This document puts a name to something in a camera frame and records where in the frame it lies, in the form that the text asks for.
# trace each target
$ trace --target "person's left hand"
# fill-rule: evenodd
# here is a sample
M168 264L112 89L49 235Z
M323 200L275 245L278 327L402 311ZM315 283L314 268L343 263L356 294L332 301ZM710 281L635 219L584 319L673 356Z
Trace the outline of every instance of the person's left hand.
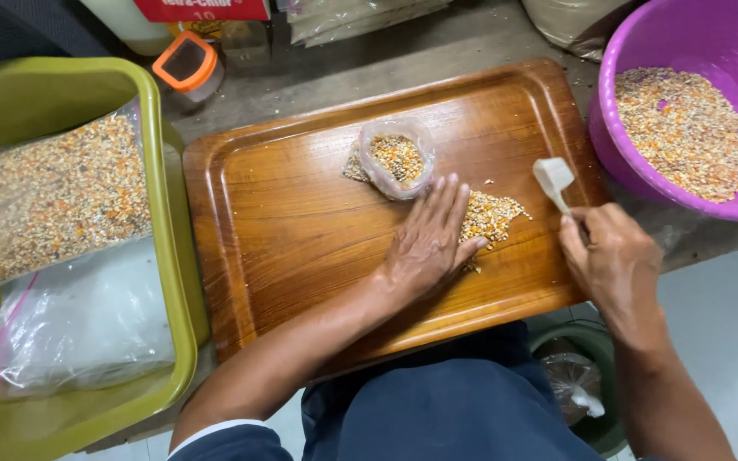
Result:
M469 194L468 184L460 184L455 173L436 178L392 239L378 271L406 302L425 295L489 243L483 237L457 243Z

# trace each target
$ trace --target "green bucket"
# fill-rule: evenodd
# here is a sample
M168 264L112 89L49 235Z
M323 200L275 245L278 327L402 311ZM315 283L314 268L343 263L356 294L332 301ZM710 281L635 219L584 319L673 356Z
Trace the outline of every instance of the green bucket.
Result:
M617 371L614 367L614 347L611 338L608 333L596 328L576 323L563 323L542 331L538 335L533 335L529 340L529 349L534 353L546 341L555 338L565 338L571 341L600 369L602 376L600 400L605 407L605 414L601 417L584 417L571 427L571 431L603 458L610 458L628 445L620 424Z
M0 146L81 125L136 94L153 240L176 363L100 391L0 402L0 459L55 459L156 414L187 388L198 347L209 338L179 156L184 145L172 125L161 120L158 88L149 73L117 58L0 63ZM165 143L175 150L164 153Z

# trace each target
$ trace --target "plastic scoop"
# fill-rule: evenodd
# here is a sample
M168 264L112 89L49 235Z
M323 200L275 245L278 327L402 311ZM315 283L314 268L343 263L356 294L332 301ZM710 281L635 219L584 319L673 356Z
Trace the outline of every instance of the plastic scoop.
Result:
M570 216L571 210L562 199L562 190L574 182L574 174L566 161L560 157L541 158L534 162L534 177L560 213Z

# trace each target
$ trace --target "wooden tray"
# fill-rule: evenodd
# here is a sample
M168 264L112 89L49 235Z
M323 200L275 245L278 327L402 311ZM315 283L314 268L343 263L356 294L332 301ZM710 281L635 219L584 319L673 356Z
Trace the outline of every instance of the wooden tray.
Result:
M387 116L429 128L437 172L515 198L534 220L519 217L506 242L479 253L481 274L407 309L328 371L584 300L559 248L559 212L531 167L564 157L577 177L565 193L572 206L608 195L562 69L538 59L192 143L184 174L220 361L380 264L411 203L341 171L361 126Z

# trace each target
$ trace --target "hand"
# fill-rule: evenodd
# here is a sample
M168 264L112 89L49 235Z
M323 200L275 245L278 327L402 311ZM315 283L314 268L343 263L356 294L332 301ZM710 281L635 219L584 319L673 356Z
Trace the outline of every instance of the hand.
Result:
M459 184L455 173L436 178L392 239L378 272L405 303L425 295L489 243L483 237L457 243L469 194L468 184Z
M657 302L662 251L619 205L574 208L562 217L560 241L571 274L623 344L638 350L668 340ZM585 223L590 244L580 237Z

